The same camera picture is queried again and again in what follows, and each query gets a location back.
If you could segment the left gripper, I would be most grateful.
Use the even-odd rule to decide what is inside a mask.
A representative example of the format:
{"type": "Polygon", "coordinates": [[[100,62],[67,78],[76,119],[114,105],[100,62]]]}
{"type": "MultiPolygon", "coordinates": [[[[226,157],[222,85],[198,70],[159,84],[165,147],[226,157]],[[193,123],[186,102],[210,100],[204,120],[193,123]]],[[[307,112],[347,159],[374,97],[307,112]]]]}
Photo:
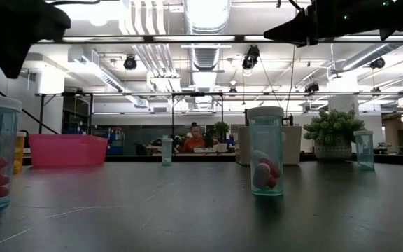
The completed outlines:
{"type": "Polygon", "coordinates": [[[60,40],[70,27],[69,16],[46,1],[0,0],[0,68],[5,77],[19,76],[37,41],[60,40]]]}

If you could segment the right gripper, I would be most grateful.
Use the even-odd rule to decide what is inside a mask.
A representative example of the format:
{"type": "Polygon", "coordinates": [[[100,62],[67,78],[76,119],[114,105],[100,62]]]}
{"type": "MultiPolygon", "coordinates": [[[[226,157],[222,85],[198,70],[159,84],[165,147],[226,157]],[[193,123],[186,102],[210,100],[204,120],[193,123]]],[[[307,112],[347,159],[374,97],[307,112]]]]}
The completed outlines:
{"type": "MultiPolygon", "coordinates": [[[[390,21],[393,13],[394,2],[391,0],[313,1],[308,7],[311,19],[308,44],[313,46],[325,39],[373,30],[378,30],[384,41],[394,33],[390,21]]],[[[301,9],[292,20],[265,31],[263,36],[275,42],[306,46],[305,21],[305,10],[301,9]]]]}

